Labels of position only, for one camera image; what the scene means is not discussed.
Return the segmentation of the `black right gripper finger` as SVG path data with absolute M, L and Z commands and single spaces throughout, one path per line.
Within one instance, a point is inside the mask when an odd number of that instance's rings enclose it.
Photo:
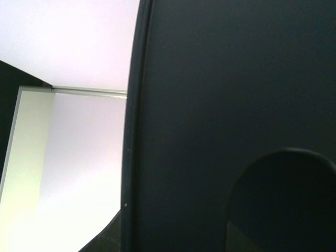
M 335 251 L 335 164 L 284 149 L 249 165 L 226 212 L 225 251 Z

